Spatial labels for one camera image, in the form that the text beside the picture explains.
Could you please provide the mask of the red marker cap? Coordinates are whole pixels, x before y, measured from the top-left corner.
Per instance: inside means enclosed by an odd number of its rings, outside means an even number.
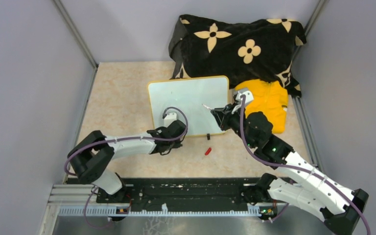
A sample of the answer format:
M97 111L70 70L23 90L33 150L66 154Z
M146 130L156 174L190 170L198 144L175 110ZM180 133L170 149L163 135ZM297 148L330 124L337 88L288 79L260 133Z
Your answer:
M209 148L207 149L207 151L205 152L205 156L209 155L211 151L212 151L212 148L209 147Z

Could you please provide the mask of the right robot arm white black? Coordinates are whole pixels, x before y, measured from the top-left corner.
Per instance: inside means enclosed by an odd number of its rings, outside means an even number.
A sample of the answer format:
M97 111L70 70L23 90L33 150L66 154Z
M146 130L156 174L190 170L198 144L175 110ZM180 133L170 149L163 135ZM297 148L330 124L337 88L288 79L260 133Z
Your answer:
M257 198L292 204L317 217L335 235L351 235L362 221L367 234L371 227L363 214L369 195L332 180L304 160L291 145L272 134L272 124L263 112L245 114L241 105L228 104L210 113L218 127L233 130L249 154L258 162L286 174L292 183L264 174L256 184Z

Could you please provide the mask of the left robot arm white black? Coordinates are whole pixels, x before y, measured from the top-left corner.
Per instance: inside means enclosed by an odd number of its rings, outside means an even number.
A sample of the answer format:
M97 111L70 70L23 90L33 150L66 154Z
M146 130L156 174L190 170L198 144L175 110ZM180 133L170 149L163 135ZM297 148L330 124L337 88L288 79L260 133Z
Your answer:
M117 158L137 154L166 155L182 146L187 126L180 120L167 127L148 130L138 135L109 139L100 130L92 131L68 154L66 165L83 185L98 187L99 203L124 201L129 194L124 180L110 171L108 164Z

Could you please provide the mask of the whiteboard with yellow rim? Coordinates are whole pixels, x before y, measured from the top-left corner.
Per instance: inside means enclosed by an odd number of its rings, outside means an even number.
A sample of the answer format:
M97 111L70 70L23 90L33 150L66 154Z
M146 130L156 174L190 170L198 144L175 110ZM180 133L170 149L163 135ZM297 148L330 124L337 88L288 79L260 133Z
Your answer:
M188 137L225 133L202 104L222 108L231 103L226 76L153 81L147 91L155 128L163 126L163 113L176 112L178 120L188 124Z

